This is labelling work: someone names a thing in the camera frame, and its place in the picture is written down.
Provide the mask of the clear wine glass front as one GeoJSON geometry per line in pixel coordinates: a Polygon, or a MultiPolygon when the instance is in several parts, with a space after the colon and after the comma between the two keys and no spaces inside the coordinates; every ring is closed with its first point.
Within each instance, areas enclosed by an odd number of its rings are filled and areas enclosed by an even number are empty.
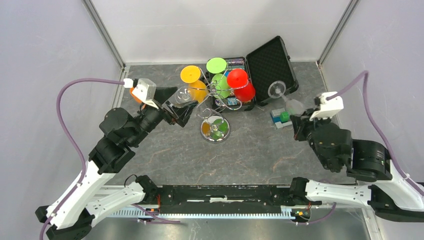
{"type": "Polygon", "coordinates": [[[283,81],[275,81],[268,88],[268,96],[272,99],[282,99],[285,109],[290,115],[300,116],[305,111],[305,106],[298,100],[285,95],[286,84],[283,81]]]}

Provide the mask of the orange plastic wine glass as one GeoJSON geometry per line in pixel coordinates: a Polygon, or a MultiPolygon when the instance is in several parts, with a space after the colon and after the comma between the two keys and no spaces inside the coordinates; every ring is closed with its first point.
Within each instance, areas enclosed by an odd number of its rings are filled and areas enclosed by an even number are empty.
{"type": "Polygon", "coordinates": [[[139,99],[138,97],[136,97],[133,94],[133,90],[134,89],[135,89],[134,87],[130,88],[129,89],[129,93],[132,96],[132,98],[139,104],[139,110],[141,111],[141,110],[143,110],[146,107],[146,105],[145,105],[145,103],[141,99],[139,99]]]}

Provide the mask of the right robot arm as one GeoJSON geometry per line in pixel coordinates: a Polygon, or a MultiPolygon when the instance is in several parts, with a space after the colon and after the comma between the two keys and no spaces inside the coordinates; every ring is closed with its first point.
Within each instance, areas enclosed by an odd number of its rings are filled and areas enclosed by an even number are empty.
{"type": "Polygon", "coordinates": [[[335,202],[370,208],[384,220],[400,223],[424,221],[424,198],[407,186],[388,149],[372,140],[353,139],[331,119],[313,119],[313,109],[290,116],[293,138],[306,141],[325,170],[346,175],[364,186],[320,183],[304,177],[292,179],[289,199],[295,204],[335,202]]]}

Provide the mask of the clear wine glass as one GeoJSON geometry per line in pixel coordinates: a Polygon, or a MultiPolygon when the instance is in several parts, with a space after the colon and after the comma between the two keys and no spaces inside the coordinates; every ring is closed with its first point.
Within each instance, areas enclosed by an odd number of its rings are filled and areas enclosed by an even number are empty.
{"type": "Polygon", "coordinates": [[[268,88],[268,96],[272,99],[282,99],[285,109],[290,115],[300,116],[305,111],[305,106],[298,100],[285,95],[286,84],[283,81],[275,81],[268,88]]]}
{"type": "Polygon", "coordinates": [[[192,95],[192,89],[189,87],[180,87],[174,95],[174,100],[174,105],[177,108],[196,107],[198,105],[192,95]]]}

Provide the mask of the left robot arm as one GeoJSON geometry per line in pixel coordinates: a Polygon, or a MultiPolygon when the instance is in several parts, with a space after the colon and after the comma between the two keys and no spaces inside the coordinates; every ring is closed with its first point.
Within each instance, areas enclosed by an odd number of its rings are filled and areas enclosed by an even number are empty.
{"type": "Polygon", "coordinates": [[[112,213],[141,201],[151,204],[156,200],[156,186],[146,176],[101,199],[93,197],[135,156],[134,148],[159,123],[181,127],[187,124],[198,102],[170,102],[177,91],[177,87],[156,89],[151,104],[142,104],[136,116],[121,107],[107,112],[99,126],[104,135],[89,153],[73,184],[55,203],[36,210],[43,223],[41,238],[81,240],[112,213]]]}

